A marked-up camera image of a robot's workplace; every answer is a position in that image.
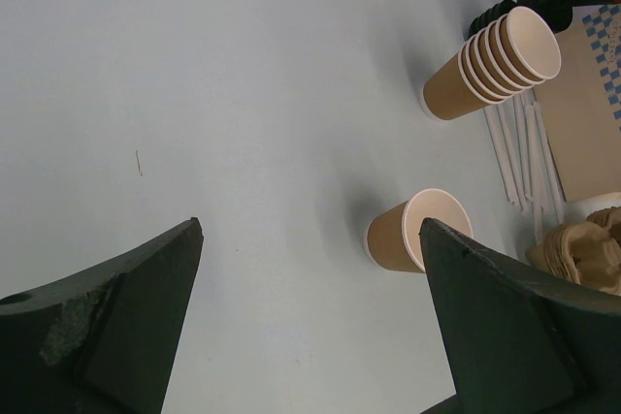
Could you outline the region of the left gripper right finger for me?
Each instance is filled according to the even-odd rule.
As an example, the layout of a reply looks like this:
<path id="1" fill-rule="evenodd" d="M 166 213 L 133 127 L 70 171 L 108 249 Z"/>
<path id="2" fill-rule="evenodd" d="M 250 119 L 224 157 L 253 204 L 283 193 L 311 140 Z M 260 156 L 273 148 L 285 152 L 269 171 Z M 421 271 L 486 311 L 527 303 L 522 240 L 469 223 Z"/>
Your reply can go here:
<path id="1" fill-rule="evenodd" d="M 432 413 L 617 413 L 620 300 L 426 218 L 420 243 L 454 396 Z"/>

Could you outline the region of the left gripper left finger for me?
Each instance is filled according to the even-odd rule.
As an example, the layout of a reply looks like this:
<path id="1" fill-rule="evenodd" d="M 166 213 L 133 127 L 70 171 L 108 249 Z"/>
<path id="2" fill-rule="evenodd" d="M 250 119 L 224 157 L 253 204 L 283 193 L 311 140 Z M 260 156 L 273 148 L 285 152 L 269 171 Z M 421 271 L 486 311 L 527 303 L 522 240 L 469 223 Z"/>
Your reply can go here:
<path id="1" fill-rule="evenodd" d="M 161 412 L 203 242 L 190 218 L 2 299 L 2 412 Z"/>

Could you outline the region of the single brown paper cup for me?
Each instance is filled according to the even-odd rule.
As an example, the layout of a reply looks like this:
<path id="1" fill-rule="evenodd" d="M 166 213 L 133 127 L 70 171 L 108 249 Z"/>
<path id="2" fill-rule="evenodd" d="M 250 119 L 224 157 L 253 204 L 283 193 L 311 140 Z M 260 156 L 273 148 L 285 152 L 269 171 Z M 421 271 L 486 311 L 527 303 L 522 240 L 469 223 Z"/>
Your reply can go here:
<path id="1" fill-rule="evenodd" d="M 425 273 L 419 232 L 423 220 L 435 218 L 472 238 L 471 220 L 461 203 L 439 188 L 427 188 L 390 208 L 369 224 L 365 252 L 388 271 Z"/>

